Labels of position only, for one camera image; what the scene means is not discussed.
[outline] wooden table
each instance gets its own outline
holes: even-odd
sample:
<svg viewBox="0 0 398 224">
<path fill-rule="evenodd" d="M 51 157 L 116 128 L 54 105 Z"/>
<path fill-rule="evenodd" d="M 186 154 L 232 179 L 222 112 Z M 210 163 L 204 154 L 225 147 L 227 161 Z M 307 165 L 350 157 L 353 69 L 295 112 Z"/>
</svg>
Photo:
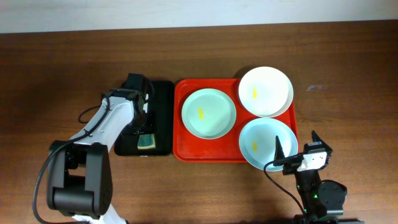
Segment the wooden table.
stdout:
<svg viewBox="0 0 398 224">
<path fill-rule="evenodd" d="M 0 35 L 0 222 L 36 223 L 32 193 L 50 143 L 77 133 L 79 113 L 127 73 L 230 78 L 264 65 L 293 83 L 301 147 L 315 129 L 334 149 L 320 174 L 347 186 L 343 218 L 396 223 L 398 21 Z M 249 164 L 113 151 L 110 159 L 112 204 L 130 223 L 265 222 L 300 213 Z M 272 177 L 298 196 L 294 177 Z M 45 185 L 39 213 L 70 220 L 47 208 Z"/>
</svg>

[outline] green sponge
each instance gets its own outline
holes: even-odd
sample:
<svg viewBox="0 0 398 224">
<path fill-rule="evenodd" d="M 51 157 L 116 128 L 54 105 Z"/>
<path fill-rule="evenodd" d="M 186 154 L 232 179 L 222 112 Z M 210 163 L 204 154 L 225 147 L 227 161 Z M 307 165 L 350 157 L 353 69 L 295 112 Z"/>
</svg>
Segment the green sponge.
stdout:
<svg viewBox="0 0 398 224">
<path fill-rule="evenodd" d="M 138 149 L 154 149 L 155 146 L 155 134 L 141 134 L 138 139 Z"/>
</svg>

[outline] scratch on table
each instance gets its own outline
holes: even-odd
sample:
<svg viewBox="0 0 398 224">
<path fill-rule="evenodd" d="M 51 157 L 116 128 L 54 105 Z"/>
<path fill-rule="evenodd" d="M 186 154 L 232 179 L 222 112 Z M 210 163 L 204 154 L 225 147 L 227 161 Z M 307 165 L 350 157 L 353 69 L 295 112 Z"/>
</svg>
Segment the scratch on table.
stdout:
<svg viewBox="0 0 398 224">
<path fill-rule="evenodd" d="M 310 85 L 307 88 L 307 91 L 322 91 L 322 90 L 327 90 L 328 87 L 325 85 Z"/>
</svg>

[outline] wood grain surface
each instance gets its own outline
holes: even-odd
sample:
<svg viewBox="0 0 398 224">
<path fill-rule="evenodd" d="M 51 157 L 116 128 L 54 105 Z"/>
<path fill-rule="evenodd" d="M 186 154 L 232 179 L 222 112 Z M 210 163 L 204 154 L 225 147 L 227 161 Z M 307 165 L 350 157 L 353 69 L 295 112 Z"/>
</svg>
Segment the wood grain surface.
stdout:
<svg viewBox="0 0 398 224">
<path fill-rule="evenodd" d="M 127 73 L 177 81 L 258 66 L 292 81 L 300 147 L 314 129 L 334 149 L 320 175 L 347 186 L 342 218 L 397 223 L 398 21 L 0 35 L 0 223 L 36 223 L 32 193 L 51 142 L 77 133 L 79 113 Z M 300 213 L 249 164 L 110 159 L 112 204 L 130 223 L 273 223 Z M 294 177 L 272 177 L 298 196 Z M 39 213 L 70 221 L 47 208 L 45 184 Z"/>
</svg>

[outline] white plate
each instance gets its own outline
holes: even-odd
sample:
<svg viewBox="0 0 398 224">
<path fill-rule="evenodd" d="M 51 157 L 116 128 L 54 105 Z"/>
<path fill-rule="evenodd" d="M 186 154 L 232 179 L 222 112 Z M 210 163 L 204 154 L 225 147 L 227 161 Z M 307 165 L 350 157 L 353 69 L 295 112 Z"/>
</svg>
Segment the white plate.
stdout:
<svg viewBox="0 0 398 224">
<path fill-rule="evenodd" d="M 198 90 L 182 106 L 182 122 L 189 132 L 199 138 L 220 138 L 231 130 L 235 121 L 234 102 L 219 90 Z"/>
<path fill-rule="evenodd" d="M 239 99 L 250 113 L 272 118 L 281 115 L 292 104 L 293 86 L 278 69 L 258 67 L 243 76 Z"/>
<path fill-rule="evenodd" d="M 293 131 L 286 124 L 272 118 L 258 118 L 245 125 L 239 135 L 239 148 L 244 158 L 254 167 L 263 170 L 268 162 L 274 160 L 277 135 L 285 157 L 296 155 L 299 144 Z M 280 170 L 282 166 L 267 167 L 267 171 Z"/>
</svg>

